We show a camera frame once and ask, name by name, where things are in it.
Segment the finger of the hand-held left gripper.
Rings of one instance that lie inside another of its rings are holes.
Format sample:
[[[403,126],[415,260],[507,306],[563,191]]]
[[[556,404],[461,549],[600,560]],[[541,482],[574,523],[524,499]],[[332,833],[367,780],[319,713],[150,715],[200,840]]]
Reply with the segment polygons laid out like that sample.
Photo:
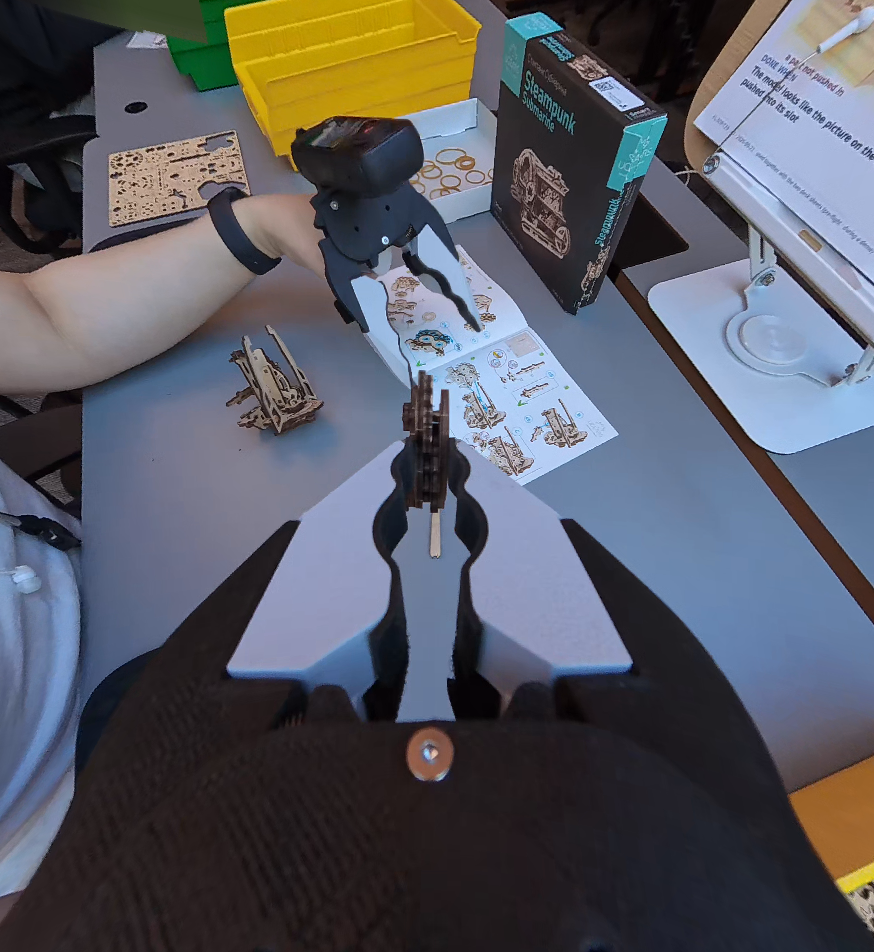
[[[467,276],[446,224],[424,225],[404,244],[404,263],[429,289],[454,303],[468,327],[483,331]]]
[[[399,331],[387,316],[388,298],[385,285],[374,276],[361,276],[351,281],[367,330],[364,331],[372,349],[389,370],[408,387],[416,385],[407,354],[402,351]]]

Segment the wooden model with curved arms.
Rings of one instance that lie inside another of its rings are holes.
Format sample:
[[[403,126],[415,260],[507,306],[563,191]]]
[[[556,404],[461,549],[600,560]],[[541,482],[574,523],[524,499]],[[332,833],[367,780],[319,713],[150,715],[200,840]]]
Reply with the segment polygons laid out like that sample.
[[[288,363],[294,381],[262,349],[253,349],[247,335],[243,336],[242,349],[233,351],[229,362],[240,369],[248,385],[238,390],[226,406],[237,406],[254,398],[257,406],[244,413],[238,424],[244,428],[270,429],[275,435],[282,435],[313,422],[324,407],[324,401],[317,398],[307,376],[277,331],[270,325],[265,325],[265,330]]]

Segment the wooden gear assembly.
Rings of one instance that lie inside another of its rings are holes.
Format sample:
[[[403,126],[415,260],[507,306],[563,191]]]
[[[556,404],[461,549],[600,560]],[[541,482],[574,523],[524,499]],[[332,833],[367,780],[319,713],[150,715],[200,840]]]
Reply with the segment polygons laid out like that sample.
[[[437,409],[433,407],[433,377],[419,371],[410,387],[410,399],[404,404],[402,423],[415,448],[415,475],[407,496],[407,505],[428,506],[438,513],[444,505],[450,441],[450,395],[440,391]]]

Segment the black model kit box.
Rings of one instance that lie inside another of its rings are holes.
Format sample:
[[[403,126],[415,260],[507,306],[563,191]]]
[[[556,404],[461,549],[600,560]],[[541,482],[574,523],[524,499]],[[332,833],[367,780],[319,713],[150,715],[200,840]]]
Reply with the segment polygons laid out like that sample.
[[[668,114],[544,13],[505,24],[491,212],[562,309],[592,303]]]

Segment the person's left hand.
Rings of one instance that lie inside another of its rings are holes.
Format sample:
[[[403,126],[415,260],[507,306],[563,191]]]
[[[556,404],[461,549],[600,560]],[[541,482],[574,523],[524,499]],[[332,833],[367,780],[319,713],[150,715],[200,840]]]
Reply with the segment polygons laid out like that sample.
[[[265,194],[232,205],[236,219],[251,242],[271,259],[289,258],[324,277],[319,247],[324,234],[315,229],[315,211],[308,194]]]

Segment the pile of tan rubber bands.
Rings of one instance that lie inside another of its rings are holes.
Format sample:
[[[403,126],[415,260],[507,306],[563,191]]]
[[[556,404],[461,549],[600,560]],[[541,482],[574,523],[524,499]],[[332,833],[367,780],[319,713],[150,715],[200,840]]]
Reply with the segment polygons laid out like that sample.
[[[445,147],[426,159],[409,184],[431,201],[461,194],[470,188],[489,185],[493,170],[486,162],[461,147]]]

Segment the white cardboard tray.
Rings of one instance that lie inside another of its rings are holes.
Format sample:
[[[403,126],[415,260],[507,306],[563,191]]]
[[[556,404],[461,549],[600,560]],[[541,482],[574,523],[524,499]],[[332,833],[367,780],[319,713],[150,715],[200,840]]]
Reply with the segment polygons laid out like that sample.
[[[416,127],[424,149],[424,160],[439,149],[461,147],[478,157],[478,162],[494,167],[497,121],[478,99],[468,99],[407,116]],[[468,218],[491,207],[491,184],[470,188],[461,194],[428,199],[447,223]]]

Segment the black wristband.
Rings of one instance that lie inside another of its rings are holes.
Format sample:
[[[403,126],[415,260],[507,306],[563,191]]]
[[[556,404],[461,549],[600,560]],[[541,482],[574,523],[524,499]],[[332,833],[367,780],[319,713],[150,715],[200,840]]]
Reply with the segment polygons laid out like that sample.
[[[232,206],[247,197],[239,187],[229,185],[210,198],[206,208],[215,231],[230,254],[249,272],[261,276],[276,268],[281,257],[264,254],[240,225]]]

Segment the green plastic bin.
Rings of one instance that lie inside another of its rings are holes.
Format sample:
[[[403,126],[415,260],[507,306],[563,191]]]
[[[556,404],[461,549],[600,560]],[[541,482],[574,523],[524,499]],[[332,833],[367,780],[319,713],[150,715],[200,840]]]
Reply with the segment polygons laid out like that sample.
[[[225,10],[255,1],[200,1],[206,42],[167,36],[172,61],[182,75],[192,78],[199,91],[222,89],[238,84],[229,52]]]

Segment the open instruction booklet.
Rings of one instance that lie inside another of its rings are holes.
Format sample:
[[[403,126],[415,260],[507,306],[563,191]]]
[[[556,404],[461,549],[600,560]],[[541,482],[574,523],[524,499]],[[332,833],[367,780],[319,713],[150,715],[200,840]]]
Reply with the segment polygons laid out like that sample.
[[[521,484],[614,438],[509,294],[457,250],[483,330],[402,265],[377,278],[389,329],[369,319],[372,348],[404,384],[431,375],[435,408],[448,393],[450,435]]]

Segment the white document stand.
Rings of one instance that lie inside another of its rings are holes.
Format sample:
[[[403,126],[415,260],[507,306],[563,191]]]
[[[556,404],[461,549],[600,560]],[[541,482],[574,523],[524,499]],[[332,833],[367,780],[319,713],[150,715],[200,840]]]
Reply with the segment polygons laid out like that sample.
[[[874,285],[733,158],[705,178],[749,255],[654,285],[649,306],[744,433],[789,455],[874,426]]]

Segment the black office chair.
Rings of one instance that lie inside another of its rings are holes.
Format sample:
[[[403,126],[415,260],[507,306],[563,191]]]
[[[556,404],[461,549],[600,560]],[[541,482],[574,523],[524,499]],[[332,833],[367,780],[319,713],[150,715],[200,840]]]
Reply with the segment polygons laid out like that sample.
[[[44,118],[26,125],[0,126],[0,230],[22,250],[53,258],[72,256],[64,246],[83,234],[82,190],[73,189],[63,169],[63,153],[83,149],[96,135],[88,115]],[[39,182],[43,203],[54,212],[55,228],[42,228],[43,237],[30,239],[11,212],[13,173],[10,166],[27,166]]]

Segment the tan backing board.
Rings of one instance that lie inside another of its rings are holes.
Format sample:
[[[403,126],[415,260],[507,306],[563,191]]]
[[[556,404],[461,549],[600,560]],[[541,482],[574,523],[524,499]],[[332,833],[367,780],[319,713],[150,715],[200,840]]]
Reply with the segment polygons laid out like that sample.
[[[788,1],[754,1],[702,79],[689,106],[684,130],[686,160],[695,173],[703,174],[705,160],[717,149],[694,125],[695,119],[743,64],[786,6]]]

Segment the person's pale shirt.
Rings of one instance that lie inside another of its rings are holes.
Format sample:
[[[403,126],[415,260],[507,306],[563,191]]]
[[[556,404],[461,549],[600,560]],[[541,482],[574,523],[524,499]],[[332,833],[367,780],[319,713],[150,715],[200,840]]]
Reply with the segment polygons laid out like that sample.
[[[0,897],[26,887],[69,809],[81,710],[80,555],[0,524],[0,568],[17,565],[42,587],[0,576]]]

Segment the printed instruction sheet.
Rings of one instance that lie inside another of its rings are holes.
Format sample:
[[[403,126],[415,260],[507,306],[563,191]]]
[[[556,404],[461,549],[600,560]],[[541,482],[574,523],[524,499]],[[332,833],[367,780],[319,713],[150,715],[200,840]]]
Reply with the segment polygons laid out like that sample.
[[[874,268],[874,2],[788,2],[693,124]]]

